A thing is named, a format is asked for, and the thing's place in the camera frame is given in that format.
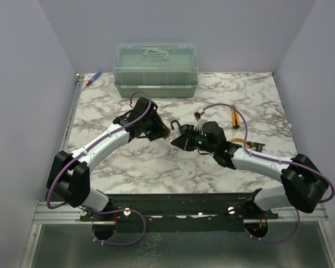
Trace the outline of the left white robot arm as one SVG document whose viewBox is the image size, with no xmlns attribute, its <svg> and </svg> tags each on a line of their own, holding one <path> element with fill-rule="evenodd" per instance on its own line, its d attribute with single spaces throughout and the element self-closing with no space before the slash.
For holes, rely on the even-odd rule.
<svg viewBox="0 0 335 268">
<path fill-rule="evenodd" d="M 111 153 L 134 139 L 167 138 L 170 130 L 158 115 L 157 108 L 151 99 L 141 97 L 131 110 L 116 117 L 93 141 L 73 152 L 58 152 L 46 184 L 47 207 L 57 208 L 51 204 L 52 196 L 56 195 L 63 204 L 89 208 L 101 221 L 108 220 L 113 212 L 109 197 L 91 187 L 90 174 Z"/>
</svg>

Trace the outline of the black padlock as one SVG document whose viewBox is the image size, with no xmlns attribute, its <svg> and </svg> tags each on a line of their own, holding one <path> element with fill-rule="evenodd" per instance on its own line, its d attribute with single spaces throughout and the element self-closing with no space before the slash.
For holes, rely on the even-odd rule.
<svg viewBox="0 0 335 268">
<path fill-rule="evenodd" d="M 193 125 L 189 124 L 181 125 L 180 122 L 175 119 L 170 122 L 170 127 L 172 130 L 179 130 L 179 133 L 183 135 L 184 133 L 186 133 L 186 131 L 188 131 L 191 127 L 193 127 Z"/>
</svg>

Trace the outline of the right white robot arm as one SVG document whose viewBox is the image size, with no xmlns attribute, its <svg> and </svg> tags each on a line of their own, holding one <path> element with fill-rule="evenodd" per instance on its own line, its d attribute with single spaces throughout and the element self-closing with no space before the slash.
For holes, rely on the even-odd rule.
<svg viewBox="0 0 335 268">
<path fill-rule="evenodd" d="M 204 151 L 224 168 L 250 171 L 281 183 L 279 187 L 252 193 L 245 207 L 253 219 L 279 207 L 312 213 L 329 187 L 314 163 L 303 154 L 289 159 L 247 152 L 241 145 L 228 141 L 224 130 L 214 121 L 182 125 L 179 131 L 180 136 L 171 142 L 173 146 L 184 151 Z"/>
</svg>

